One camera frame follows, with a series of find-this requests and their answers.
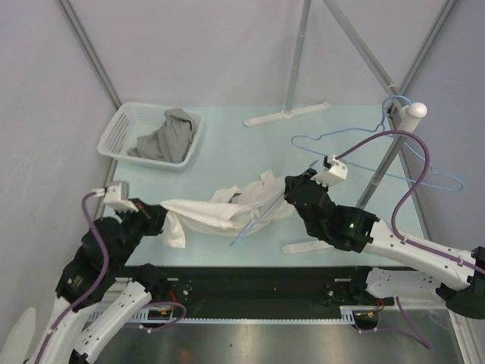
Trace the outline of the grey t shirt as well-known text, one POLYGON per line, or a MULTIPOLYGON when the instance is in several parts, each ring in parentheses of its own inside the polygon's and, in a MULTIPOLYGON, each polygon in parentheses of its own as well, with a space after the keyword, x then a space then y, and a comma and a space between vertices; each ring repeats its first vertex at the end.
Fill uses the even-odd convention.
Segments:
POLYGON ((159 162, 182 163, 189 152, 199 125, 181 108, 164 112, 165 121, 149 135, 139 136, 127 154, 159 162))

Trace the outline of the white t shirt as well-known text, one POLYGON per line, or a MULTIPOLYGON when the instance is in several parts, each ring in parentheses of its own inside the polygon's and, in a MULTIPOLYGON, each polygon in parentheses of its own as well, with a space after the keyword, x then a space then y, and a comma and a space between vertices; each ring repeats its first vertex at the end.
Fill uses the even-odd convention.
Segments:
POLYGON ((164 245, 186 247, 186 232, 235 237, 246 224, 243 207, 228 203, 231 187, 214 192, 208 201, 170 199, 160 203, 168 210, 164 223, 164 245))

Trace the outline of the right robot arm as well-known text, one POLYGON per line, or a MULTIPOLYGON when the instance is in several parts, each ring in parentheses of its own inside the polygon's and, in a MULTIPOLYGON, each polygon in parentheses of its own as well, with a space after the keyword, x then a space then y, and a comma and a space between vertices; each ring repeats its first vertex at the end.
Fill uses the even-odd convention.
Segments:
POLYGON ((335 204, 316 170, 284 179, 283 198, 296 209, 309 236, 349 252, 382 256, 438 280, 435 292, 448 309, 484 317, 484 248, 453 249, 397 231, 394 223, 335 204))

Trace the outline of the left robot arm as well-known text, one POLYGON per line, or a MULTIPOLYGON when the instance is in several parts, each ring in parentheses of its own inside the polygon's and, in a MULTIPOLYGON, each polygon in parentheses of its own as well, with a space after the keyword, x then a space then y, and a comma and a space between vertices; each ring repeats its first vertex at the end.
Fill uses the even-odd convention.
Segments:
POLYGON ((92 220, 74 258, 55 288, 55 303, 29 363, 94 363, 128 319, 167 295, 167 275, 150 263, 137 267, 117 299, 89 324, 128 259, 144 237, 162 233, 167 209, 131 199, 133 208, 92 220))

